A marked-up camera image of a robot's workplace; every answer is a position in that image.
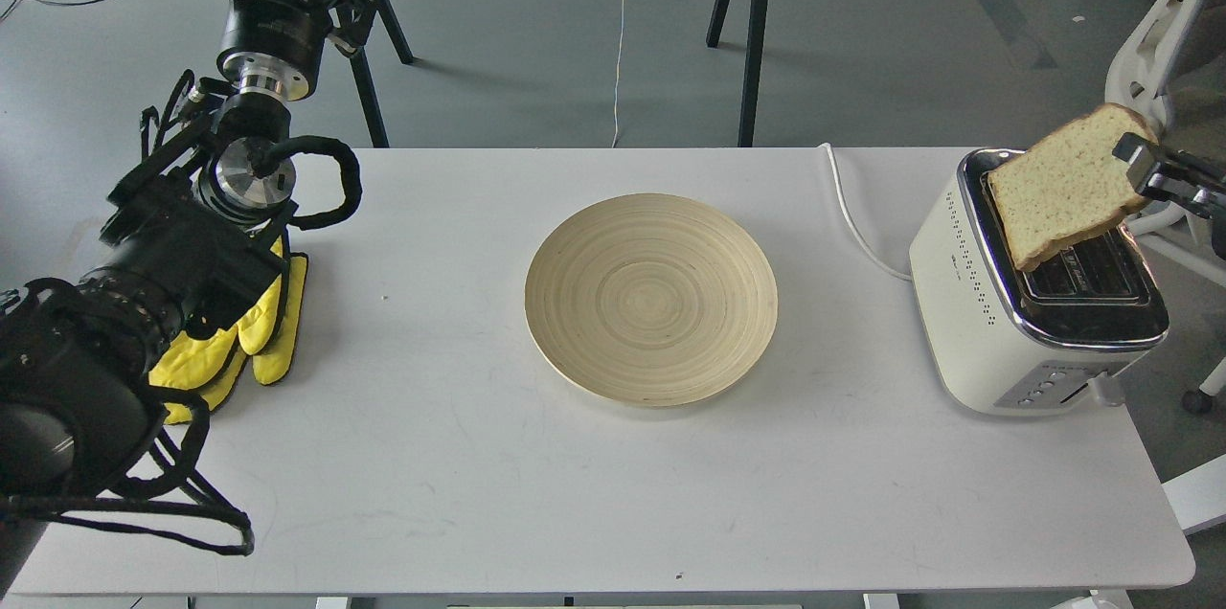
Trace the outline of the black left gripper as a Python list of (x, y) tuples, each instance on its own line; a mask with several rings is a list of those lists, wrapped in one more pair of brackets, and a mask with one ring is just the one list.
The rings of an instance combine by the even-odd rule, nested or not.
[(362, 54), (378, 11), (376, 0), (228, 0), (218, 72), (237, 93), (305, 99), (325, 47)]

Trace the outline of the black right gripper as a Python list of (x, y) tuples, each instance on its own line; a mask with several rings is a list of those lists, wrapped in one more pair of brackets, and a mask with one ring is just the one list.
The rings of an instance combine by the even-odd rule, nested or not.
[(1225, 172), (1222, 165), (1138, 134), (1123, 134), (1113, 154), (1128, 164), (1125, 176), (1141, 197), (1177, 203), (1210, 221), (1210, 246), (1226, 260)]

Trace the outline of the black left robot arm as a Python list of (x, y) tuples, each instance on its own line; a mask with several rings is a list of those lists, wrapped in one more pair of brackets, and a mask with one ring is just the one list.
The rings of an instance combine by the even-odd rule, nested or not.
[(251, 522), (204, 479), (210, 409), (150, 371), (180, 335), (232, 328), (289, 263), (288, 228), (347, 221), (362, 200), (354, 151), (289, 132), (291, 102), (315, 89), (322, 51), (363, 50), (373, 0), (228, 0), (217, 78), (184, 74), (109, 194), (112, 257), (78, 282), (43, 278), (2, 294), (2, 582), (49, 524), (142, 534), (118, 513), (216, 521), (249, 555)]

